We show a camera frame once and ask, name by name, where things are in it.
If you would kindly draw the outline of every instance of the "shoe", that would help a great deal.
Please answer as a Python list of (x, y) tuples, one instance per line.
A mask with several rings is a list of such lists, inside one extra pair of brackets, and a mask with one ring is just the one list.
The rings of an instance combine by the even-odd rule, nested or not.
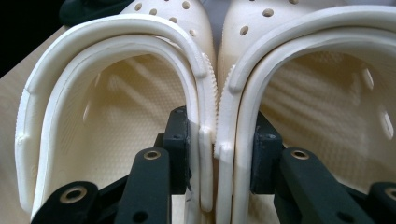
[(232, 2), (218, 66), (216, 223), (278, 220), (273, 198), (249, 193), (258, 111), (286, 147), (313, 150), (349, 186), (396, 179), (396, 8), (342, 5)]
[[(156, 15), (146, 15), (150, 4)], [(35, 66), (15, 146), (20, 201), (32, 216), (66, 183), (88, 180), (102, 188), (128, 174), (134, 154), (163, 132), (168, 112), (186, 105), (192, 177), (185, 220), (206, 218), (213, 177), (203, 164), (212, 164), (217, 107), (213, 43), (200, 2), (172, 4), (183, 9), (173, 17), (162, 14), (161, 4), (135, 1), (121, 15), (72, 27)], [(181, 220), (185, 200), (178, 201), (174, 217)]]

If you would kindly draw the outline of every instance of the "textured footbed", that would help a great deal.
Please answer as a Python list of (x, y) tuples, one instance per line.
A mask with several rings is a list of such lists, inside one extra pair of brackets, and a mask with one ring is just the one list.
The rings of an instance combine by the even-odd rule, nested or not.
[[(260, 111), (287, 147), (313, 151), (340, 182), (367, 193), (374, 182), (396, 181), (396, 56), (380, 48), (350, 51), (308, 53), (283, 64)], [(249, 223), (278, 222), (273, 197), (249, 198)]]
[[(140, 37), (145, 41), (154, 38)], [(107, 50), (102, 51), (106, 63), (106, 55), (108, 57), (111, 50), (117, 51), (107, 43), (129, 43), (131, 39), (128, 36), (117, 37), (93, 48), (107, 46)], [(66, 183), (86, 180), (102, 188), (127, 175), (135, 154), (152, 147), (157, 133), (164, 132), (169, 112), (186, 104), (177, 71), (158, 55), (137, 52), (137, 56), (102, 70), (96, 65), (103, 63), (100, 57), (92, 56), (96, 54), (91, 48), (81, 52), (76, 57), (79, 58), (77, 62), (90, 64), (84, 55), (90, 55), (99, 62), (81, 70), (72, 61), (49, 99), (43, 125), (35, 207)], [(191, 81), (191, 72), (182, 74), (190, 76)], [(184, 196), (174, 197), (175, 223), (183, 220), (184, 201)]]
[[(59, 135), (67, 138), (53, 157), (57, 170), (51, 170), (56, 178), (49, 192), (76, 180), (102, 188), (129, 174), (135, 154), (153, 146), (169, 112), (184, 104), (180, 81), (164, 61), (143, 55), (112, 64), (97, 75), (73, 114), (79, 123), (60, 125)], [(184, 197), (177, 198), (175, 222), (184, 217)]]

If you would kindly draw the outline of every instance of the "ventilation hole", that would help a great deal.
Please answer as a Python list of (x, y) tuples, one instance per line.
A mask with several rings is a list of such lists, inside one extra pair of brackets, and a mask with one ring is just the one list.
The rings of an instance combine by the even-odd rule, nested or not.
[(367, 87), (370, 88), (370, 90), (372, 90), (374, 87), (374, 82), (370, 70), (368, 68), (365, 68), (363, 69), (362, 74)]
[(274, 15), (274, 11), (271, 8), (266, 8), (263, 12), (262, 15), (264, 17), (272, 17)]
[(189, 30), (189, 32), (190, 32), (190, 35), (197, 36), (197, 33), (194, 30)]
[(394, 130), (387, 110), (382, 109), (379, 116), (381, 119), (382, 129), (384, 130), (385, 135), (387, 136), (388, 139), (392, 139), (394, 135)]
[(82, 121), (85, 123), (87, 121), (88, 115), (90, 114), (91, 102), (87, 104), (84, 110), (84, 114), (82, 115)]
[(134, 10), (135, 11), (138, 11), (138, 10), (140, 10), (142, 8), (142, 4), (141, 3), (138, 3), (138, 4), (136, 4), (136, 6), (134, 6)]
[(239, 32), (240, 35), (245, 35), (248, 33), (248, 26), (244, 26), (241, 28), (241, 31)]
[(176, 19), (175, 17), (170, 18), (169, 21), (172, 21), (172, 22), (174, 22), (174, 23), (177, 23), (177, 19)]
[(153, 16), (157, 15), (157, 9), (154, 8), (154, 9), (150, 10), (149, 14), (153, 15)]
[(32, 169), (30, 170), (30, 175), (32, 177), (36, 177), (38, 174), (38, 167), (37, 166), (33, 166)]
[(190, 3), (185, 1), (183, 2), (183, 4), (181, 4), (183, 6), (184, 9), (189, 9), (190, 8)]

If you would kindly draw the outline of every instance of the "metal bolt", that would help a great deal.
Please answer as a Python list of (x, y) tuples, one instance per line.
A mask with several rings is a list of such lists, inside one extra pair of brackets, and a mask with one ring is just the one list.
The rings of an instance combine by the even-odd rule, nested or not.
[(159, 151), (148, 151), (145, 153), (144, 155), (146, 160), (152, 161), (152, 160), (156, 160), (158, 158), (161, 157), (161, 153)]
[(87, 189), (82, 186), (74, 186), (65, 191), (60, 198), (61, 203), (76, 203), (87, 194)]
[(293, 156), (294, 158), (296, 158), (298, 160), (308, 160), (309, 159), (309, 155), (301, 150), (293, 150), (291, 152), (291, 156)]

